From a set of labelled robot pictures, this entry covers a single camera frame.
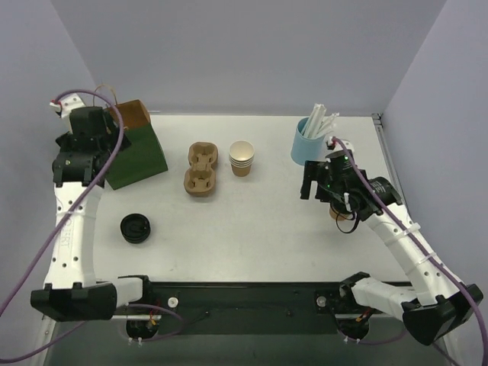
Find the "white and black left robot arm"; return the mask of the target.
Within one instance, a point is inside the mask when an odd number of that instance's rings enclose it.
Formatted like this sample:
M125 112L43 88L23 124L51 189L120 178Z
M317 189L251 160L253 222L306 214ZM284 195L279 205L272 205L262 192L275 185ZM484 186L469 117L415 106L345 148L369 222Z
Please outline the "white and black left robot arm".
M76 108L71 131L58 137L52 164L56 233L43 288L32 291L31 306L57 322L109 320L128 304L137 313L153 308L155 294L145 275L98 280L94 270L95 221L104 192L107 163L130 144L108 111Z

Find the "brown paper coffee cup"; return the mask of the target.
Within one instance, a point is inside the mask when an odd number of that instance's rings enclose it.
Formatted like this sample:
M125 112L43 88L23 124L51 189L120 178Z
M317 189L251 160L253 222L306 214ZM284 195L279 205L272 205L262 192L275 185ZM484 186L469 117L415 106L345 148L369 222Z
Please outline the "brown paper coffee cup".
M329 207L329 215L336 221L353 220L351 213L340 213L333 206Z

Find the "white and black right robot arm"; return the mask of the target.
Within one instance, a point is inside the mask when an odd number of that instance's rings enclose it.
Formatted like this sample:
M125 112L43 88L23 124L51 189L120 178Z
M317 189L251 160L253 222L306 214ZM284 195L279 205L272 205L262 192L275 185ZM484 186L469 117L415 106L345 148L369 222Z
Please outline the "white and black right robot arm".
M469 320L473 306L483 300L483 292L442 264L386 178L369 178L365 170L353 166L350 151L335 151L322 162L305 162L301 199L309 199L314 182L315 198L339 215L368 226L412 286L404 290L359 272L342 282L338 301L343 309L354 311L363 306L393 316L423 345L433 344Z

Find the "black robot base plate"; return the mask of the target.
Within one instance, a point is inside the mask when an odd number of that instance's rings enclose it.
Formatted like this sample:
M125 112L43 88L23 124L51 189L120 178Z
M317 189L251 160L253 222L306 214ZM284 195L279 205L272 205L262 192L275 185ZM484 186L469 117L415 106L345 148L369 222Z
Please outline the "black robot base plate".
M337 282L154 282L143 308L122 308L123 334L169 336L366 336L376 313L345 300Z

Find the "green and brown paper bag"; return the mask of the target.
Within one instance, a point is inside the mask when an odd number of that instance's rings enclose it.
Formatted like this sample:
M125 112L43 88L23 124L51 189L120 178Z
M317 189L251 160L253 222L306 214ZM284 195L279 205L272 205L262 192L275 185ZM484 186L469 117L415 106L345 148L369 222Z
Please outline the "green and brown paper bag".
M165 154L151 124L149 112L139 99L116 102L130 146L120 149L106 174L117 190L168 171Z

